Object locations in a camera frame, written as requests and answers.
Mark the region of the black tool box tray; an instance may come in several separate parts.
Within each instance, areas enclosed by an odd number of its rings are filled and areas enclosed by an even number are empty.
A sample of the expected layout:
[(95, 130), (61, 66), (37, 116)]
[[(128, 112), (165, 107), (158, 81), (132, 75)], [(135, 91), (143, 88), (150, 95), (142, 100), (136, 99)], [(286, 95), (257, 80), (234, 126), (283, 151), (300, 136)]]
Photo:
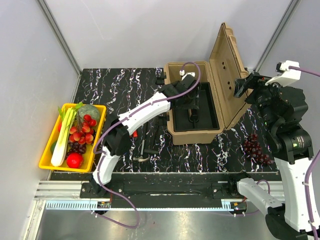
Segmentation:
[(200, 84), (197, 100), (198, 109), (172, 110), (175, 132), (213, 131), (220, 128), (209, 82)]

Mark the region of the black hex key set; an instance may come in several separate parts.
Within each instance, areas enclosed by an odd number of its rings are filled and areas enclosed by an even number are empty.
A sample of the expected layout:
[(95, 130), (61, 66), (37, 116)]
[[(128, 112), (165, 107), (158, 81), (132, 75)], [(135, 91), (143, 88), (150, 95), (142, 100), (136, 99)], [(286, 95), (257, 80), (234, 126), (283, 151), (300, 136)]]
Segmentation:
[(159, 151), (157, 149), (155, 149), (156, 137), (158, 135), (159, 126), (160, 126), (159, 118), (157, 117), (154, 122), (154, 130), (153, 130), (153, 135), (151, 136), (149, 148), (145, 149), (145, 152), (149, 155), (158, 155), (159, 154)]

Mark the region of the red handled pliers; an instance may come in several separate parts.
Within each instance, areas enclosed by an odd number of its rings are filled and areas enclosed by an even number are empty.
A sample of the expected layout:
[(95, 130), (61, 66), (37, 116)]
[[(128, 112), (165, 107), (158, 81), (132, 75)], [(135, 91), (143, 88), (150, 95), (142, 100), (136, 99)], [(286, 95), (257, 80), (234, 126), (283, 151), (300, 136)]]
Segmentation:
[(138, 132), (137, 132), (137, 131), (134, 131), (133, 134), (132, 134), (132, 137), (133, 137), (133, 138), (137, 138), (137, 137), (138, 137)]

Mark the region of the steel claw hammer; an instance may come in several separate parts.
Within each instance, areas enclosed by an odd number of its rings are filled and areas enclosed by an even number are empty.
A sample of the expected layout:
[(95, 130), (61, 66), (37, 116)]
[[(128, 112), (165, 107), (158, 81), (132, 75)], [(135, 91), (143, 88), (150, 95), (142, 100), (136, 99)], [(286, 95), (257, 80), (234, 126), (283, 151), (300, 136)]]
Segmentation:
[(143, 125), (143, 131), (142, 131), (142, 142), (141, 142), (141, 149), (140, 149), (140, 156), (139, 157), (134, 157), (133, 160), (137, 161), (139, 163), (146, 162), (149, 157), (145, 156), (145, 143), (146, 143), (146, 136), (148, 132), (148, 122), (146, 122)]

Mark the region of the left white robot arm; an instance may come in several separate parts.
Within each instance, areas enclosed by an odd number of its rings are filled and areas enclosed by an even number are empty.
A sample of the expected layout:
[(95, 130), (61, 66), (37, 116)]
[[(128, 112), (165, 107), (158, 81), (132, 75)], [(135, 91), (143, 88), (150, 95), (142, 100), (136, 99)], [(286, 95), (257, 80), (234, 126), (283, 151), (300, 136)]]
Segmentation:
[(102, 198), (107, 195), (107, 184), (111, 181), (118, 160), (129, 151), (133, 132), (154, 117), (168, 112), (173, 107), (186, 104), (199, 83), (199, 79), (187, 75), (181, 81), (163, 85), (150, 99), (134, 109), (107, 117), (107, 129), (93, 147), (93, 153), (101, 154), (98, 166), (89, 181), (90, 190), (96, 197)]

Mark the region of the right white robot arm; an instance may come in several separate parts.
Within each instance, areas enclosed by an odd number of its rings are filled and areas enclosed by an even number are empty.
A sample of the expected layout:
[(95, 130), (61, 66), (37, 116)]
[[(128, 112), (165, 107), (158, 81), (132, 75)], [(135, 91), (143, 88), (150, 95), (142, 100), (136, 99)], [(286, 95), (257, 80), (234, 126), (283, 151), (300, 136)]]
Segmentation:
[(320, 159), (314, 153), (311, 136), (300, 121), (308, 110), (299, 88), (252, 72), (235, 81), (236, 98), (257, 107), (266, 127), (266, 140), (280, 172), (284, 201), (262, 189), (247, 173), (238, 173), (228, 182), (233, 198), (243, 196), (263, 215), (270, 233), (279, 240), (317, 240), (320, 214), (317, 209), (312, 170)]

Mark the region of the tan plastic tool box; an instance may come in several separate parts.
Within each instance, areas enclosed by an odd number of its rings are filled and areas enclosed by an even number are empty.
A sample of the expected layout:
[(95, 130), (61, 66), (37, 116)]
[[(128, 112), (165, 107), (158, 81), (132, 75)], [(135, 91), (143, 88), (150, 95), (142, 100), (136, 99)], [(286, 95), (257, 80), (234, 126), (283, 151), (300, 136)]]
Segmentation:
[(246, 98), (251, 94), (247, 90), (241, 97), (234, 97), (235, 80), (246, 78), (249, 72), (245, 69), (237, 47), (237, 40), (232, 28), (222, 23), (207, 61), (197, 61), (194, 64), (169, 62), (164, 66), (165, 84), (181, 80), (180, 70), (195, 72), (199, 84), (209, 83), (212, 99), (219, 123), (218, 130), (199, 130), (175, 132), (173, 109), (168, 112), (167, 129), (172, 135), (174, 145), (210, 144), (216, 135), (233, 128), (250, 107)]

